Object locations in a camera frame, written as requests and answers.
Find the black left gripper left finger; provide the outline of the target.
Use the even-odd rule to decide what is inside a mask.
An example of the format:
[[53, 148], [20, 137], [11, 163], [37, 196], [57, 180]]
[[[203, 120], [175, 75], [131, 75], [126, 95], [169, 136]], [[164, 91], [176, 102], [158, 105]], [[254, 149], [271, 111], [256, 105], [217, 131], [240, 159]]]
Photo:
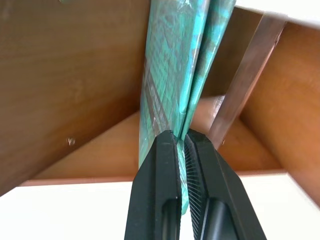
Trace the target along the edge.
[[174, 134], [165, 130], [154, 139], [132, 182], [124, 238], [177, 240], [181, 215], [177, 143]]

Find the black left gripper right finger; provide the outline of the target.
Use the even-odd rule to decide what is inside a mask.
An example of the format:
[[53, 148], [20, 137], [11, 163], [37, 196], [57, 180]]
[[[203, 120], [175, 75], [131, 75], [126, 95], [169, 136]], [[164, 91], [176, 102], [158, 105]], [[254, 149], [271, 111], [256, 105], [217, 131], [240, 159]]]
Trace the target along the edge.
[[266, 239], [241, 179], [212, 142], [190, 129], [184, 151], [194, 239]]

